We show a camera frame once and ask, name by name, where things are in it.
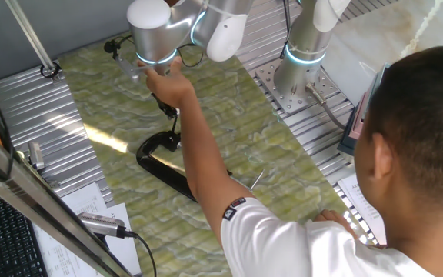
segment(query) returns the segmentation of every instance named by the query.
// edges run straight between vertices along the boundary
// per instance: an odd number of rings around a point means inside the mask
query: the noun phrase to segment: metal mounting plate
[[[256,76],[261,79],[263,86],[273,95],[280,108],[291,115],[316,104],[314,97],[310,93],[305,93],[304,95],[295,93],[292,95],[291,92],[281,93],[276,90],[273,78],[275,76],[275,70],[280,63],[280,60],[274,60],[258,67],[255,71]],[[339,93],[339,89],[336,88],[336,85],[325,74],[322,68],[319,69],[318,76],[318,84],[315,84],[315,88],[324,98],[329,98]]]

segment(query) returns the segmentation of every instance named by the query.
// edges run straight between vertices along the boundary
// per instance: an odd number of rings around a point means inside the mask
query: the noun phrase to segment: black keyboard
[[[0,277],[47,277],[30,221],[0,199]]]

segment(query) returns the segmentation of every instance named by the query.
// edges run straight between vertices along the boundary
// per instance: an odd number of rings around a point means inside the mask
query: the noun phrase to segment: paper document
[[[102,198],[100,188],[96,183],[87,185],[84,188],[63,197],[62,201],[66,203],[76,215],[82,212],[90,212],[98,215],[111,216],[112,213],[114,213],[117,219],[121,219],[125,222],[126,227],[131,227],[129,225],[127,212],[125,211],[125,205],[122,204],[122,206],[119,205],[119,207],[111,207],[111,210],[109,211]],[[34,224],[33,226],[49,277],[102,276],[37,225]],[[135,244],[132,239],[118,239],[121,240],[118,246],[116,245],[116,241],[109,242],[109,238],[106,238],[105,240],[107,241],[112,254],[118,258],[130,273],[134,275],[141,272],[139,269],[138,254],[136,253]],[[126,251],[132,256],[128,257],[128,263],[126,263],[123,258],[119,257],[123,254],[122,252]]]
[[[374,234],[380,245],[387,245],[385,238],[384,221],[377,210],[367,202],[360,187],[358,186],[357,175],[354,174],[346,179],[338,181],[343,192],[348,196],[350,202],[357,209],[358,213],[365,220],[370,230]]]

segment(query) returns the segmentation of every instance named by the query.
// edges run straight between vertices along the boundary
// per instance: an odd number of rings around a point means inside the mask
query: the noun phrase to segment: person
[[[304,225],[278,219],[228,177],[180,60],[168,77],[146,75],[180,109],[189,188],[233,276],[443,276],[443,47],[386,71],[356,145],[360,188],[384,219],[384,249],[360,243],[334,211]]]

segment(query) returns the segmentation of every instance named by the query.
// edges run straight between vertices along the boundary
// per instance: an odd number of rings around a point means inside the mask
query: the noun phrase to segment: marble-patterned mat
[[[152,248],[158,275],[230,276],[198,204],[136,163],[140,144],[172,122],[144,80],[131,82],[102,47],[103,42],[90,45],[59,61],[115,202],[125,202],[132,228]],[[182,52],[188,64],[200,54],[196,48]],[[132,60],[132,45],[124,44],[122,53]],[[254,194],[276,215],[305,222],[323,208],[347,209],[237,58],[218,64],[205,58],[183,72],[196,88],[228,170],[249,184],[265,169]],[[160,155],[182,163],[180,151]],[[151,276],[148,254],[136,247],[142,271]]]

